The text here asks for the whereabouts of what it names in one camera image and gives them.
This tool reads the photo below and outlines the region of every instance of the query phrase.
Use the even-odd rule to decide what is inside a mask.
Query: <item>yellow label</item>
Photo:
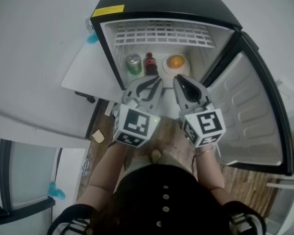
[[[106,14],[123,12],[123,10],[124,10],[124,4],[97,9],[94,11],[92,18],[97,17],[97,16],[106,15]]]

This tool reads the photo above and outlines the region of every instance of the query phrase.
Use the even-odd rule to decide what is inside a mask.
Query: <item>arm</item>
[[[198,182],[210,190],[221,205],[233,201],[233,197],[224,189],[224,177],[216,160],[213,146],[198,147],[195,149],[195,155]]]
[[[100,211],[110,200],[126,156],[127,145],[110,146],[92,173],[89,184],[77,204],[86,204]]]

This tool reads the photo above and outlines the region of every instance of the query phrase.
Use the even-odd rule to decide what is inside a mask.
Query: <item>white plate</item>
[[[167,60],[170,57],[172,57],[172,55],[167,56],[162,62],[162,68],[166,72],[166,74],[168,74],[169,76],[173,76],[173,77],[176,75],[179,75],[179,74],[186,75],[186,76],[190,75],[191,65],[190,65],[190,62],[184,56],[182,56],[182,57],[184,57],[185,63],[180,68],[177,68],[177,69],[169,68],[169,66],[167,65]]]

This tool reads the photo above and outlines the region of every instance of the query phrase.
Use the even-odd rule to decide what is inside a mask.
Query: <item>green soda can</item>
[[[133,75],[138,75],[142,71],[142,60],[138,54],[130,54],[126,58],[128,71]]]

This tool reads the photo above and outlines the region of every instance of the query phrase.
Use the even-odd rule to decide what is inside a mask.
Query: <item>door shelf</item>
[[[199,23],[143,20],[118,24],[114,46],[146,44],[215,47],[207,27]]]

